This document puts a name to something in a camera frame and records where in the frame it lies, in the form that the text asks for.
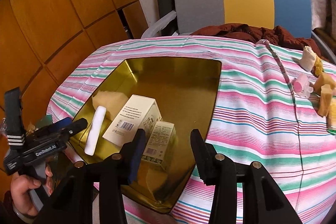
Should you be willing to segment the left hand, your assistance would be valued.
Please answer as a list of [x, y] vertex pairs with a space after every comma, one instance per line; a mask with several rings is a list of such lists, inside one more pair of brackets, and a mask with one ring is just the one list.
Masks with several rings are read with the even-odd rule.
[[35, 217], [38, 214], [38, 210], [32, 202], [29, 191], [37, 189], [41, 185], [42, 183], [39, 180], [25, 174], [13, 174], [10, 192], [17, 211], [27, 217]]

